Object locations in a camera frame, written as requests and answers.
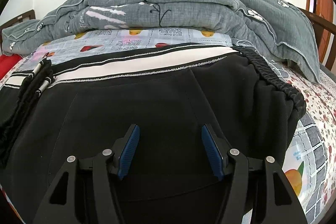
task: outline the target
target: bed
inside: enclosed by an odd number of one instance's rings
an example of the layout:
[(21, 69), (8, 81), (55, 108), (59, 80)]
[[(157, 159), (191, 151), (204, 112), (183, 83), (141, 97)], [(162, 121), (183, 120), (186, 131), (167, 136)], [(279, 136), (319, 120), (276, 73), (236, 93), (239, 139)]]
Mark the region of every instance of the bed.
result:
[[(322, 25), (328, 31), (336, 33), (335, 25), (307, 11), (303, 10), (303, 13), (313, 24)], [(5, 75), (0, 81), (0, 89), (3, 86), (13, 87), (12, 79), (23, 71), (33, 70), (43, 57), (56, 65), (80, 57), (191, 42), (227, 47), (241, 43), (222, 33), (184, 27), (105, 29), (75, 33), (44, 42)], [(239, 45), (258, 52), (249, 42), (244, 41)], [(326, 64), (329, 70), (335, 60), (335, 49), (336, 43), (332, 45)], [(291, 68), (286, 63), (264, 59), (281, 80), (302, 92), (307, 104), (307, 113), (299, 120), (286, 152), (283, 171), (298, 196), (308, 223), (318, 223), (325, 214), (324, 208), (335, 199), (336, 83), (323, 65), (320, 71), (321, 84), (314, 84), (297, 67)], [(11, 203), (5, 189), (2, 191), (14, 209), (15, 205)], [(243, 224), (248, 224), (250, 217), (251, 212), (246, 214)]]

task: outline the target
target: white piping trim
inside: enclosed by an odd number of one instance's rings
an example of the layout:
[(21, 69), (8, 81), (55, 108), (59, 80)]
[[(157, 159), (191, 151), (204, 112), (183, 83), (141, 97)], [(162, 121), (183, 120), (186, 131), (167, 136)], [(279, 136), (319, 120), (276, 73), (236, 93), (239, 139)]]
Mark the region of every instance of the white piping trim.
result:
[(19, 86), (6, 85), (6, 84), (4, 84), (3, 86), (6, 86), (6, 87), (8, 87), (8, 88), (12, 88), (12, 89), (19, 89), (19, 88), (20, 88)]
[(107, 75), (130, 74), (139, 71), (182, 66), (232, 52), (237, 51), (230, 47), (188, 48), (183, 51), (172, 51), (166, 54), (148, 56), (146, 58), (134, 58), (78, 68), (58, 75), (55, 82), (71, 79), (99, 78)]
[(84, 64), (80, 64), (76, 67), (73, 67), (73, 68), (69, 68), (69, 69), (65, 69), (65, 70), (62, 70), (60, 72), (57, 72), (55, 73), (54, 75), (57, 76), (57, 75), (60, 75), (66, 71), (69, 71), (69, 70), (74, 70), (74, 69), (77, 69), (77, 68), (80, 68), (81, 66), (85, 66), (85, 65), (96, 65), (96, 64), (102, 64), (102, 63), (105, 63), (107, 61), (111, 61), (111, 60), (123, 60), (123, 59), (127, 59), (127, 58), (132, 58), (132, 57), (137, 57), (137, 56), (145, 56), (145, 55), (150, 55), (150, 54), (157, 54), (157, 53), (160, 53), (160, 52), (167, 52), (167, 51), (170, 51), (170, 50), (174, 50), (176, 48), (184, 48), (184, 47), (195, 47), (195, 46), (206, 46), (208, 47), (209, 45), (206, 45), (206, 44), (194, 44), (194, 45), (185, 45), (185, 46), (177, 46), (177, 47), (172, 47), (172, 48), (168, 48), (168, 49), (165, 49), (165, 50), (160, 50), (160, 51), (156, 51), (156, 52), (146, 52), (146, 53), (143, 53), (143, 54), (135, 54), (135, 55), (130, 55), (130, 56), (126, 56), (126, 57), (118, 57), (118, 58), (109, 58), (109, 59), (106, 59), (104, 61), (99, 61), (99, 62), (90, 62), (90, 63), (84, 63)]
[(219, 60), (222, 60), (224, 58), (226, 58), (226, 56), (220, 57), (220, 58), (216, 58), (210, 61), (206, 61), (206, 62), (202, 62), (202, 63), (198, 63), (198, 64), (194, 64), (194, 65), (188, 65), (188, 66), (182, 66), (179, 68), (173, 68), (173, 69), (166, 69), (166, 70), (159, 70), (159, 71), (151, 71), (151, 72), (143, 72), (143, 73), (136, 73), (136, 74), (126, 74), (126, 75), (113, 75), (113, 76), (107, 76), (107, 77), (103, 77), (103, 78), (95, 78), (95, 79), (75, 79), (75, 80), (61, 80), (59, 82), (54, 82), (52, 85), (50, 85), (48, 87), (52, 88), (53, 86), (57, 85), (57, 84), (61, 84), (61, 83), (81, 83), (81, 82), (94, 82), (94, 81), (102, 81), (102, 80), (108, 80), (108, 79), (113, 79), (113, 78), (120, 78), (120, 77), (133, 77), (133, 76), (143, 76), (143, 75), (153, 75), (153, 74), (158, 74), (158, 73), (165, 73), (165, 72), (170, 72), (170, 71), (177, 71), (177, 70), (182, 70), (182, 69), (186, 69), (186, 68), (192, 68), (192, 67), (198, 67), (198, 66), (203, 66), (206, 64), (211, 64), (211, 63), (215, 63)]
[(22, 72), (13, 72), (13, 74), (11, 76), (16, 76), (16, 75), (31, 75), (31, 72), (27, 72), (27, 73), (22, 73)]

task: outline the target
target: gray comforter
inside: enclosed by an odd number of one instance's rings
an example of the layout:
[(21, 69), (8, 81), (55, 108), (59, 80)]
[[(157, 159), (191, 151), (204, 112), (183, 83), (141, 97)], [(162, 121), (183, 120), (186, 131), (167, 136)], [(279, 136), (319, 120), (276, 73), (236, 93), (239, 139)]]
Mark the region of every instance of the gray comforter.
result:
[(320, 81), (314, 30), (283, 0), (68, 0), (42, 20), (2, 31), (4, 54), (28, 55), (39, 45), (90, 29), (180, 26), (250, 42), (275, 61), (292, 60), (308, 80)]

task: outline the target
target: white flower print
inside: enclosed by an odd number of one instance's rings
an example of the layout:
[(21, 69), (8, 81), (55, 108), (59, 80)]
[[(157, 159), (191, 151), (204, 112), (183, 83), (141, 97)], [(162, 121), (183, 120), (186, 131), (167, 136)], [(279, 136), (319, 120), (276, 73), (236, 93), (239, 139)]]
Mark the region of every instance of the white flower print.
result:
[(278, 0), (278, 4), (281, 5), (282, 7), (289, 8), (289, 5), (283, 0)]
[(250, 15), (250, 16), (253, 16), (254, 18), (256, 19), (259, 19), (259, 20), (264, 20), (261, 15), (259, 15), (256, 11), (254, 10), (247, 10), (247, 13)]
[(41, 24), (37, 27), (37, 31), (39, 32), (43, 27), (43, 22), (41, 22)]
[(13, 50), (13, 47), (14, 47), (15, 43), (16, 43), (16, 42), (12, 42), (12, 43), (9, 45), (9, 49), (10, 49), (10, 50)]

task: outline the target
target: black fabric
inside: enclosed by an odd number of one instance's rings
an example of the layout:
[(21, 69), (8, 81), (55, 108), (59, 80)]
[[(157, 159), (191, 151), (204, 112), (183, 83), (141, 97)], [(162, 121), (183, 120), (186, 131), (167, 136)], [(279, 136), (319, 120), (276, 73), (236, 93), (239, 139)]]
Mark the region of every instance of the black fabric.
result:
[(305, 115), (306, 101), (303, 97), (303, 94), (292, 85), (281, 81), (279, 77), (272, 70), (270, 70), (262, 56), (248, 48), (236, 46), (232, 48), (240, 51), (241, 54), (245, 56), (251, 64), (253, 64), (262, 80), (268, 84), (274, 85), (277, 90), (285, 93), (285, 95), (293, 101), (294, 108), (298, 111), (299, 119)]
[[(128, 176), (116, 184), (125, 222), (215, 223), (230, 177), (219, 183), (213, 176), (201, 126), (210, 123), (246, 156), (271, 155), (282, 164), (302, 105), (298, 95), (291, 96), (295, 90), (286, 94), (288, 87), (267, 78), (275, 75), (267, 65), (256, 69), (254, 55), (243, 55), (180, 71), (46, 90), (0, 172), (24, 221), (32, 222), (69, 155), (95, 156), (136, 123), (139, 145)], [(86, 189), (92, 203), (92, 191)]]
[(38, 74), (27, 76), (17, 93), (15, 103), (6, 105), (2, 111), (6, 114), (0, 123), (0, 168), (6, 166), (13, 144), (24, 125), (30, 110), (34, 107), (40, 94), (37, 92), (43, 81), (49, 77), (53, 79), (51, 61), (45, 60)]

